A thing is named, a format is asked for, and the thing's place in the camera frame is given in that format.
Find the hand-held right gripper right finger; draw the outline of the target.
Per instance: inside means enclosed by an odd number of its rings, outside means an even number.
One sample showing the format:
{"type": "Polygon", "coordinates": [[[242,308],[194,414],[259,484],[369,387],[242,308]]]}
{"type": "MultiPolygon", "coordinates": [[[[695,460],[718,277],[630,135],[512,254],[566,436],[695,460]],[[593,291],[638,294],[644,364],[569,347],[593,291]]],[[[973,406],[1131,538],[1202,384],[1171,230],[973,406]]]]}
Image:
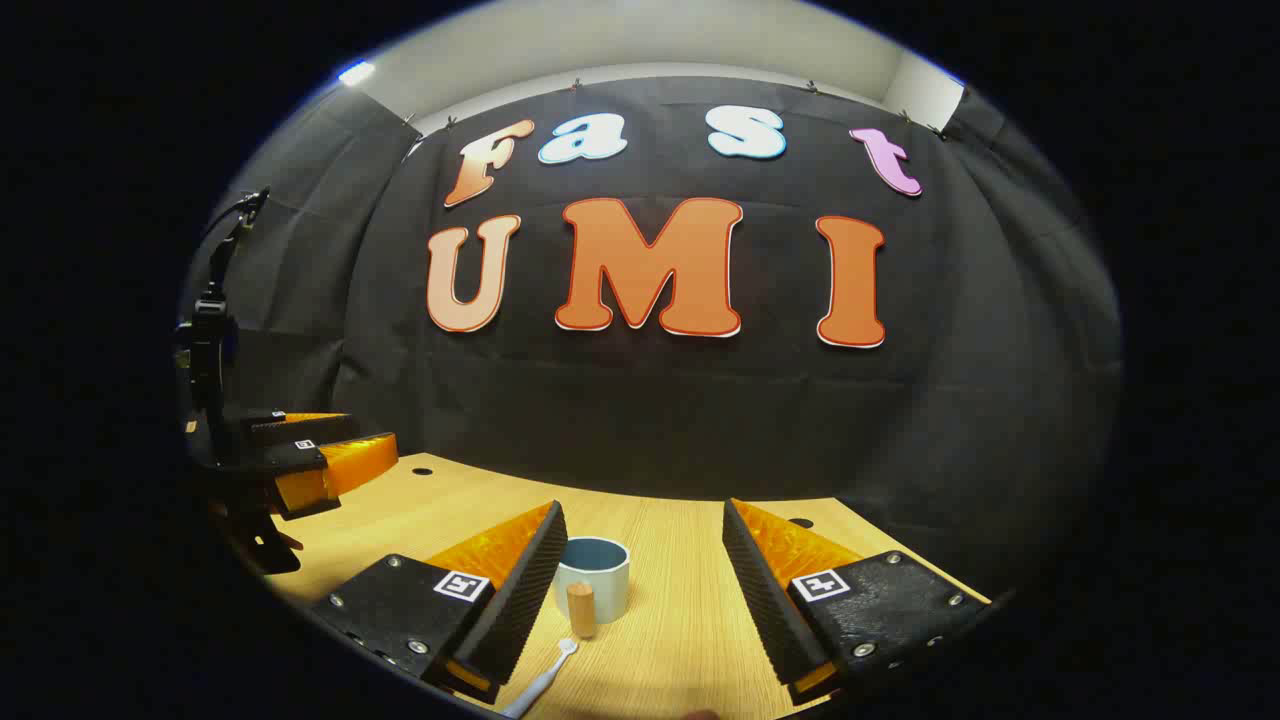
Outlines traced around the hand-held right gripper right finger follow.
{"type": "Polygon", "coordinates": [[[772,670],[795,705],[882,689],[989,610],[909,551],[851,550],[739,498],[722,542],[772,670]]]}

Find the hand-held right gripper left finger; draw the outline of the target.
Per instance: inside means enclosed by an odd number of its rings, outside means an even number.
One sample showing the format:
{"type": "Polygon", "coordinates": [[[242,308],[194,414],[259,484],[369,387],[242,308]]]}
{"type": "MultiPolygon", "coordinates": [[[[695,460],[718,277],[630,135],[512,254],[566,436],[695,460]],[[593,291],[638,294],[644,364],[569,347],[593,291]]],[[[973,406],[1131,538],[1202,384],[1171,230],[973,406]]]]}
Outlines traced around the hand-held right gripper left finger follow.
{"type": "Polygon", "coordinates": [[[524,652],[567,544],[552,500],[428,560],[388,553],[310,605],[383,664],[494,703],[524,652]]]}

